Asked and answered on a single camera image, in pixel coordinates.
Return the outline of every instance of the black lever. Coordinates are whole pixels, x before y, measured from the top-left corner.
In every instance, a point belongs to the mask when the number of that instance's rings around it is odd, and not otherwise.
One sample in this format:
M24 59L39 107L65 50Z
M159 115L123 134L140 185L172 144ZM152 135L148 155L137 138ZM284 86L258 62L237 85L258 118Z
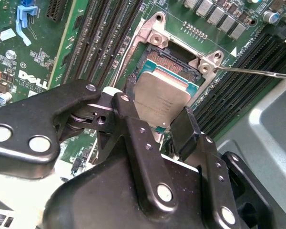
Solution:
M100 96L93 85L77 80L0 108L0 172L23 178L48 175L68 117Z

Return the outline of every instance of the gray metal panel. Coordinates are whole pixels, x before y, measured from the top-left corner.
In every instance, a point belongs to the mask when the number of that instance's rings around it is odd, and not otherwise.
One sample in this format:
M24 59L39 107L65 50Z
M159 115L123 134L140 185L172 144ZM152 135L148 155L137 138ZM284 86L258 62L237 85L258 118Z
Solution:
M216 144L237 153L286 212L286 80Z

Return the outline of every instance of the white label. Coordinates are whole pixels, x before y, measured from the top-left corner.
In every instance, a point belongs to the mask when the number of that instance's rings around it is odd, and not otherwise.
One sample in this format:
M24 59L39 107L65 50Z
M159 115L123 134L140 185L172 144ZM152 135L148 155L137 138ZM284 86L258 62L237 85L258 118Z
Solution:
M2 41L6 41L12 37L16 37L16 34L12 28L5 30L5 31L2 31L0 34L0 40L2 40Z
M30 91L29 91L29 94L28 94L28 98L31 97L31 96L33 96L33 95L36 95L36 94L38 94L38 93L36 93L36 92L30 90Z
M23 70L19 70L18 77L20 79L27 80L30 83L36 84L36 86L38 86L38 87L41 87L41 88L46 89L46 90L48 89L48 82L47 81L43 81L43 83L41 83L41 79L40 78L36 78L33 75L28 75Z

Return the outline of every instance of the metal screw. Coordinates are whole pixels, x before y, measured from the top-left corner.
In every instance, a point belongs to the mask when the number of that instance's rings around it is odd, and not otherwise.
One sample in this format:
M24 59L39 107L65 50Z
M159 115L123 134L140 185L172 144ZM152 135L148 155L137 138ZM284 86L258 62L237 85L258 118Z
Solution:
M87 88L89 91L91 91L91 92L95 92L95 91L96 91L95 86L92 85L92 84L88 84L88 85L86 86L86 88Z
M208 63L203 63L199 68L201 73L207 73L209 72L209 69L210 69L210 66Z
M8 129L5 126L0 126L0 142L4 142L8 140L12 135L12 132L10 129Z
M212 143L212 142L213 142L208 136L206 136L205 138L206 138L206 140L207 140L209 143Z
M37 136L31 138L29 141L29 147L35 152L45 152L51 146L51 142L43 136Z
M127 102L129 101L128 96L126 96L126 95L124 95L124 94L121 95L121 98L122 98L123 100L127 101Z
M235 224L235 217L230 209L226 207L221 208L221 214L223 215L225 221L229 224Z
M145 149L150 150L152 148L151 144L146 144Z
M232 158L233 158L234 161L239 161L239 160L238 160L238 157L235 156L235 155L232 155Z
M218 179L219 179L221 182L224 182L224 181L225 181L225 179L224 179L223 176L221 176L221 175L218 176Z
M169 189L169 187L166 185L163 185L163 184L159 184L157 186L157 193L158 193L159 197L161 198L161 200L163 200L165 202L169 202L173 198L172 192Z

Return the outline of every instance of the silver rivet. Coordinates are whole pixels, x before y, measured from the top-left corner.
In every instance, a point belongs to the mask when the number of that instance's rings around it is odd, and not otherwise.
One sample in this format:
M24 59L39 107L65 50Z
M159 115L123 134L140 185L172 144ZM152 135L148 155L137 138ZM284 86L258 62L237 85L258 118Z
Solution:
M207 140L209 143L212 143L212 142L213 142L212 139L210 139L208 136L206 136L205 138L206 138L206 140Z
M171 190L166 185L159 184L157 187L157 193L161 200L165 202L169 202L173 198Z
M238 157L235 156L235 155L232 155L232 158L233 158L234 161L239 161L239 160L238 160Z
M50 148L51 143L47 138L43 136L37 136L31 138L29 141L29 146L36 152L45 152Z
M230 209L228 209L226 207L222 207L221 208L221 214L223 214L223 217L227 223L235 224L235 217L234 217L234 215Z
M95 91L96 91L95 86L92 85L92 84L88 84L88 85L86 86L86 88L87 88L89 91L91 91L91 92L95 92Z
M0 142L4 142L11 137L11 130L5 126L0 126Z
M121 95L121 98L122 98L123 100L127 101L127 102L129 101L128 96L126 96L126 95L124 95L124 94Z

